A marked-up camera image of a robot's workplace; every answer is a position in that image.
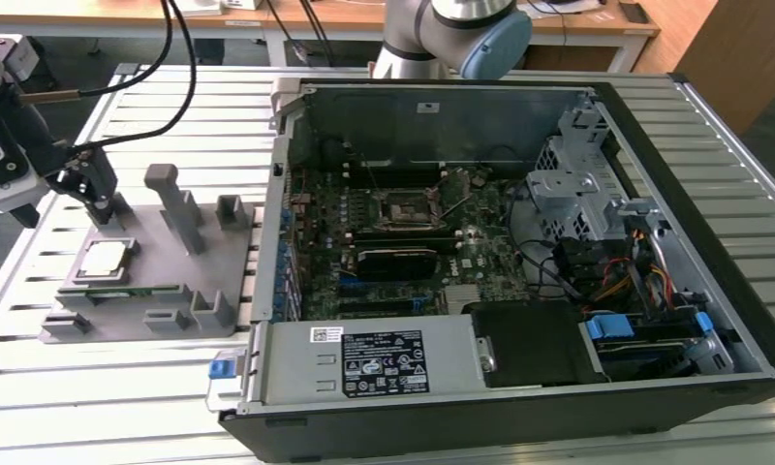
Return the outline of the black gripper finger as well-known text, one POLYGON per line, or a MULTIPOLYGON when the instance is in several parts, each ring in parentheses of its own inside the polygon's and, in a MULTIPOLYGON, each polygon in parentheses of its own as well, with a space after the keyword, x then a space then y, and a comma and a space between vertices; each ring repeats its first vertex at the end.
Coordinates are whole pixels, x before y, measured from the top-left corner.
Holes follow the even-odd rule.
POLYGON ((88 200, 88 178, 83 172, 86 165, 86 161, 72 159, 56 172, 46 176, 51 190, 79 202, 88 200))
POLYGON ((78 153, 71 176, 76 199, 84 203, 91 219, 98 226, 107 225, 114 215, 112 200, 118 176, 103 148, 78 153))

